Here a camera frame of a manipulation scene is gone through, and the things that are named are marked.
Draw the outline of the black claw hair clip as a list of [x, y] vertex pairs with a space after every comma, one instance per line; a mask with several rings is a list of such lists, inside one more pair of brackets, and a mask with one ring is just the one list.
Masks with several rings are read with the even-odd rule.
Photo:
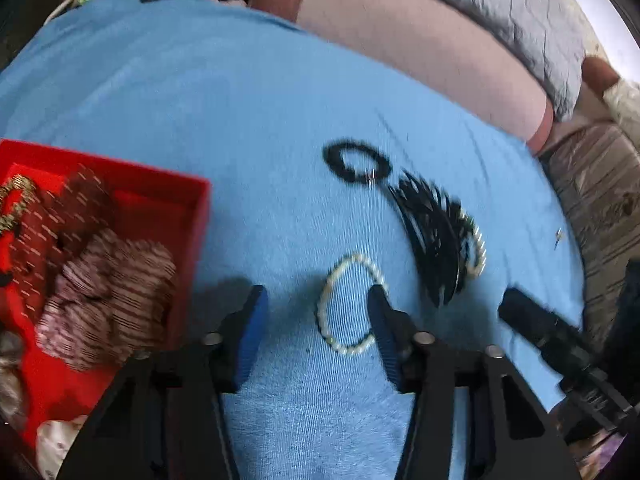
[[422, 288], [434, 307], [446, 306], [468, 277], [473, 222], [465, 217], [460, 200], [408, 171], [388, 190], [404, 224]]

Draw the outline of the red jewelry box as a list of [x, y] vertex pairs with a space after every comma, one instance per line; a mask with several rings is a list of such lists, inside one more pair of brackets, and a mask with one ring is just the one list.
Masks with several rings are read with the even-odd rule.
[[[165, 346], [181, 342], [191, 284], [207, 226], [210, 185], [200, 177], [160, 170], [112, 158], [15, 140], [1, 143], [1, 177], [31, 178], [43, 191], [58, 193], [63, 182], [86, 167], [106, 182], [113, 200], [112, 227], [123, 238], [155, 240], [174, 257], [175, 302], [167, 318]], [[26, 391], [27, 417], [20, 431], [1, 433], [2, 450], [18, 448], [34, 457], [37, 428], [46, 420], [72, 420], [88, 414], [111, 382], [109, 366], [79, 373], [35, 345], [34, 328], [22, 311], [14, 285], [1, 289], [1, 324], [25, 344], [20, 372]]]

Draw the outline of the striped floral cushion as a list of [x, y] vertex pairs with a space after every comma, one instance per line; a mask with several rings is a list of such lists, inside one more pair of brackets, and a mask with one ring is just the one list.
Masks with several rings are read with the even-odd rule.
[[600, 348], [614, 323], [627, 263], [639, 257], [639, 151], [618, 125], [600, 122], [540, 160], [582, 256], [582, 319]]

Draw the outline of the small gold earring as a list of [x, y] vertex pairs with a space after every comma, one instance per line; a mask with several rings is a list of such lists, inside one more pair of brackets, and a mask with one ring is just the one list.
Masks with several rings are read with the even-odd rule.
[[558, 248], [558, 246], [559, 246], [559, 244], [560, 244], [560, 241], [561, 241], [561, 240], [562, 240], [562, 238], [563, 238], [563, 235], [564, 235], [564, 233], [563, 233], [563, 230], [562, 230], [562, 229], [557, 229], [557, 230], [556, 230], [556, 232], [555, 232], [555, 234], [554, 234], [554, 244], [553, 244], [553, 249]]

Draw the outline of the blue towel cloth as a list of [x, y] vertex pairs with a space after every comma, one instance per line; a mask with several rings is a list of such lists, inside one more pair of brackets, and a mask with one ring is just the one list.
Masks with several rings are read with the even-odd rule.
[[[255, 284], [270, 299], [250, 378], [224, 401], [245, 479], [395, 474], [410, 396], [375, 349], [339, 356], [314, 319], [326, 274], [353, 252], [416, 325], [454, 348], [498, 344], [543, 406], [561, 400], [558, 375], [497, 315], [515, 285], [582, 317], [582, 263], [555, 192], [522, 141], [396, 70], [210, 0], [93, 0], [2, 72], [1, 133], [212, 182], [186, 334], [212, 330]], [[447, 307], [421, 295], [394, 204], [326, 166], [323, 148], [344, 139], [436, 183], [480, 227], [486, 269]]]

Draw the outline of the red white plaid scrunchie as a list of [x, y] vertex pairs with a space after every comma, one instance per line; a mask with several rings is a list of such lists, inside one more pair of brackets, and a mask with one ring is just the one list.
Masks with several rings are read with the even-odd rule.
[[35, 328], [36, 345], [80, 372], [160, 348], [176, 281], [164, 245], [103, 230], [58, 274]]

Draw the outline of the grey quilted pillow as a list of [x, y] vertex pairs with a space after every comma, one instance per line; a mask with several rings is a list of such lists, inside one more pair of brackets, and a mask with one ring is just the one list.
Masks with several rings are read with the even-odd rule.
[[582, 61], [605, 54], [576, 0], [442, 0], [498, 39], [528, 69], [551, 101], [555, 117], [573, 117], [582, 88]]

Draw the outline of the red polka dot scrunchie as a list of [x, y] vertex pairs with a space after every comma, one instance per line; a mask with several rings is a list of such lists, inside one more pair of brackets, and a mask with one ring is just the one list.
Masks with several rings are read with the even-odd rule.
[[78, 257], [112, 220], [108, 187], [87, 167], [70, 176], [58, 194], [36, 194], [10, 244], [12, 282], [29, 321], [40, 319], [64, 264]]

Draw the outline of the white cherry print scrunchie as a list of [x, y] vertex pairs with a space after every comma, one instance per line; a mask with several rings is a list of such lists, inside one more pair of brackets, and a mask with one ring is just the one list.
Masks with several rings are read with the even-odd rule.
[[36, 464], [43, 479], [56, 479], [63, 460], [87, 418], [87, 415], [80, 415], [73, 420], [47, 420], [38, 427]]

